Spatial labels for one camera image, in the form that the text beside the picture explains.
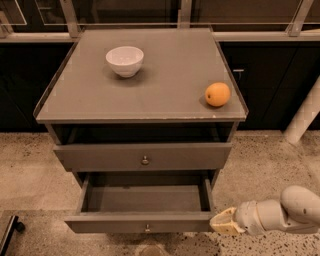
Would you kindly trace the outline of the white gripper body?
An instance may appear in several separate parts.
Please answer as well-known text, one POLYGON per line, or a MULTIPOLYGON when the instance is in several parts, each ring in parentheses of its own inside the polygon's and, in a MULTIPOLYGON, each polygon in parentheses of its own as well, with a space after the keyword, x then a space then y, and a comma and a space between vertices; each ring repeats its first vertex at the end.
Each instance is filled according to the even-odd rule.
POLYGON ((262 235, 283 228, 284 211, 276 200, 247 201, 237 207, 235 220, 245 233, 262 235))

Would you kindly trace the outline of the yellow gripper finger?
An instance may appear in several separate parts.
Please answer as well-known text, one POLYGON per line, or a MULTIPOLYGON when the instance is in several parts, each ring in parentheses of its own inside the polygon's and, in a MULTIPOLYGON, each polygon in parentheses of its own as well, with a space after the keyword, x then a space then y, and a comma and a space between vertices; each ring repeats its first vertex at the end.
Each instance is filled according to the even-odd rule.
POLYGON ((210 227, 219 234, 240 235, 245 232, 236 221, 236 207, 230 207, 210 219, 210 227))

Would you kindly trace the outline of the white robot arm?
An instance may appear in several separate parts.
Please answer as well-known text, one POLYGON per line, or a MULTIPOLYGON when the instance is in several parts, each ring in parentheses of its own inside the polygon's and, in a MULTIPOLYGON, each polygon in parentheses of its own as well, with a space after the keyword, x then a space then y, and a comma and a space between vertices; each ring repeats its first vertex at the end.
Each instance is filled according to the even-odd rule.
POLYGON ((282 191, 279 200, 246 201, 230 207, 214 216, 210 226, 215 232, 228 235, 318 233, 320 197, 307 188, 292 185, 282 191))

